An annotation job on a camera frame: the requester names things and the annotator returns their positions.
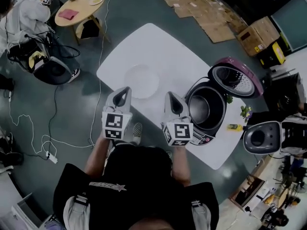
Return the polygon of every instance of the flattened cardboard box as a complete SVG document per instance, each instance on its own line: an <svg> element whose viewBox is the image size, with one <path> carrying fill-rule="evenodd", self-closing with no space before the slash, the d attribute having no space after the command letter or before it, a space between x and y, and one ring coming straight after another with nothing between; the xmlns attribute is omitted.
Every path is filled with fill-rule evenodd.
<svg viewBox="0 0 307 230"><path fill-rule="evenodd" d="M268 17L255 21L237 36L249 56L255 56L279 37L278 31Z"/></svg>
<svg viewBox="0 0 307 230"><path fill-rule="evenodd" d="M241 32L247 26L243 20L218 0L165 0L174 7L179 18L193 16L212 42L234 39L233 32Z"/></svg>

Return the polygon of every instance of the round wooden table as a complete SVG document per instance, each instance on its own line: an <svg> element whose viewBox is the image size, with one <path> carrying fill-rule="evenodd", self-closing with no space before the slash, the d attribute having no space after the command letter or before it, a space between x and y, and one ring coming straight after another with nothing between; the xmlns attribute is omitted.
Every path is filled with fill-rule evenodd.
<svg viewBox="0 0 307 230"><path fill-rule="evenodd" d="M110 40L106 36L103 28L101 27L101 25L97 22L97 20L93 16L93 13L95 13L102 6L102 4L105 2L105 0L103 0L101 3L99 3L97 5L90 5L90 1L91 0L75 0L75 1L72 2L72 1L68 0L66 3L63 4L63 6L57 12L57 14L55 16L55 23L58 26L64 26L64 27L69 26L73 31L73 35L74 35L74 38L76 39L77 43L80 44L79 39L76 36L76 32L73 28L73 25L80 23L80 22L82 22L86 19L93 20L94 23L98 26L99 31L110 42ZM72 20L68 20L68 19L59 17L59 13L62 12L63 10L65 10L65 9L78 11L79 13L77 13L76 16Z"/></svg>

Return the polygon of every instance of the pink notebook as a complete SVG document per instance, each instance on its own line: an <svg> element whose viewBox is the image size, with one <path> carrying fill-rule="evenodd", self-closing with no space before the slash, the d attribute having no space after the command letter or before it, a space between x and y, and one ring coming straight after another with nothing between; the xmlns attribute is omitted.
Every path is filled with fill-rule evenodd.
<svg viewBox="0 0 307 230"><path fill-rule="evenodd" d="M76 16L77 13L79 12L75 10L65 9L59 13L59 17L65 18L67 20L72 20Z"/></svg>

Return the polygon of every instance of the table leg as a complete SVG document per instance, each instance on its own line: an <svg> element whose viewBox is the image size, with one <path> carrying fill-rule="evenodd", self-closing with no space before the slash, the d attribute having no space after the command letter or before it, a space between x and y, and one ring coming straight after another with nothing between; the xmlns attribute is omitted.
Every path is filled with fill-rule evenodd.
<svg viewBox="0 0 307 230"><path fill-rule="evenodd" d="M78 37L76 35L76 31L73 28L73 25L71 25L70 28L72 29L72 34L73 34L73 37L75 38L75 40L77 41L77 44L80 45L79 39L78 39Z"/></svg>
<svg viewBox="0 0 307 230"><path fill-rule="evenodd" d="M108 41L109 43L111 43L110 40L108 39L107 35L105 34L104 29L103 29L103 28L100 26L100 24L97 22L96 18L95 18L93 15L91 15L91 16L89 17L89 19L91 19L91 20L94 21L94 23L95 23L96 26L99 28L99 30L101 31L101 33L103 34L103 36L107 39L107 41Z"/></svg>

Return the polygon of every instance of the concrete floor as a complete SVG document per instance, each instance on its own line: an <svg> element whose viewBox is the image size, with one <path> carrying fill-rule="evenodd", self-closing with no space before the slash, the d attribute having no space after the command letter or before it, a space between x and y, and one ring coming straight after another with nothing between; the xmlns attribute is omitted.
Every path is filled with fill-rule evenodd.
<svg viewBox="0 0 307 230"><path fill-rule="evenodd" d="M95 15L103 19L105 14L106 3ZM209 65L222 57L233 56L245 62L258 76L264 75L259 62L249 57L237 40L213 44L193 18L178 18L164 0L111 0L107 34L112 39L112 46L105 43L102 60L111 52L112 47L146 23L156 24ZM81 51L81 55L76 60L81 65L82 73L75 81L58 89L58 114L52 121L51 135L55 139L73 145L86 146L99 96L99 80L96 77L96 71L99 67L101 38L84 40L81 46L76 46L68 28L57 27L55 30L64 44L74 46ZM21 114L31 116L35 127L33 144L36 151L39 151L41 137L48 134L48 122L55 111L53 102L55 86L45 84L33 75L21 71L18 66L8 62L5 56L0 59L0 72L16 81L12 116L15 122ZM93 128L94 141L101 131L101 112L109 93L110 89L102 83L102 97ZM255 111L266 110L265 102L261 98L249 100L248 104ZM168 150L161 131L135 110L133 115L134 123L143 123L143 145L156 145ZM21 151L33 154L30 121L22 117L20 125L15 127L9 117L8 99L3 97L0 102L0 124L2 128L14 134ZM59 160L56 165L36 157L25 157L24 164L17 166L13 172L20 190L25 195L32 192L35 201L47 214L52 213L53 192L65 164L72 163L83 169L91 153L91 149L73 148L59 143L56 143L56 146ZM255 157L247 153L240 142L224 165L216 171L190 153L188 153L188 160L192 183L212 182L220 203L238 187L256 165Z"/></svg>

